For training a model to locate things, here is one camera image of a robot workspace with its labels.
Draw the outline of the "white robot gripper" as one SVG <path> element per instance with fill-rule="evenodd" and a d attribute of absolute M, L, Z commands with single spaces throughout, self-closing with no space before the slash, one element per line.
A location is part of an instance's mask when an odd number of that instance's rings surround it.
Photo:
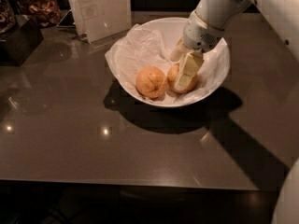
<path fill-rule="evenodd" d="M 190 49 L 209 52 L 213 50 L 223 38 L 224 31 L 210 26 L 203 21 L 195 11 L 188 18 L 180 38 L 170 54 L 172 62 L 179 62 L 178 73 L 174 88 L 186 91 L 194 83 L 197 73 L 204 63 L 204 56 L 200 52 L 189 52 Z"/>

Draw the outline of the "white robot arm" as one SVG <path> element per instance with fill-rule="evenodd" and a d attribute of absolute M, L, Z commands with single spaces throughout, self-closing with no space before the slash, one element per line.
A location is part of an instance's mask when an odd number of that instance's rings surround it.
<path fill-rule="evenodd" d="M 230 19 L 256 6 L 282 43 L 259 45 L 250 38 L 234 46 L 248 85 L 243 98 L 227 90 L 212 94 L 211 134 L 259 189 L 232 200 L 215 194 L 206 201 L 206 224 L 262 224 L 264 206 L 278 191 L 271 224 L 299 224 L 298 0 L 200 0 L 183 32 L 183 44 L 197 52 L 210 47 L 204 34 L 219 35 Z M 287 49 L 287 56 L 281 50 Z"/>

